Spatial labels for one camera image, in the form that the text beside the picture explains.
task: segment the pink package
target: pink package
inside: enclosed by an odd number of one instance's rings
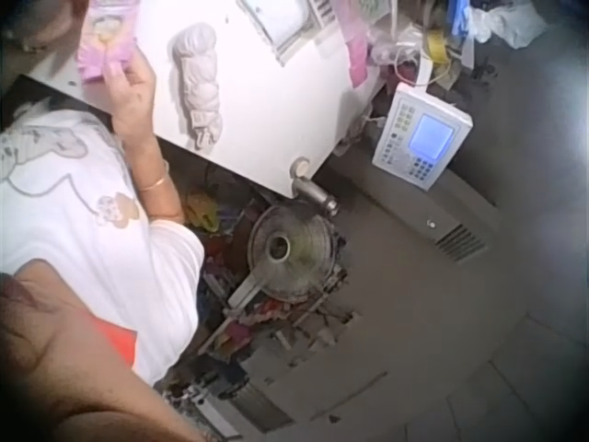
[[[77,50],[83,81],[100,78],[105,63],[129,63],[135,46],[139,1],[90,0]]]

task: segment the control panel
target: control panel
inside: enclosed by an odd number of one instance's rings
[[[472,119],[468,114],[400,83],[373,164],[427,191],[470,129]]]

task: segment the red garment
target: red garment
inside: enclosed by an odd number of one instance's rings
[[[137,332],[123,329],[111,322],[101,320],[96,316],[91,317],[98,330],[109,340],[119,355],[125,360],[129,367],[135,363],[135,345],[137,344]]]

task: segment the pink tag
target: pink tag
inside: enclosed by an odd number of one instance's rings
[[[368,39],[366,25],[354,0],[332,0],[335,16],[341,27],[350,57],[350,79],[354,88],[368,78]]]

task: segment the white fabric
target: white fabric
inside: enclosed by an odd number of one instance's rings
[[[196,331],[200,241],[149,223],[121,150],[92,115],[36,105],[0,135],[1,270],[45,260],[97,317],[137,332],[153,384]]]

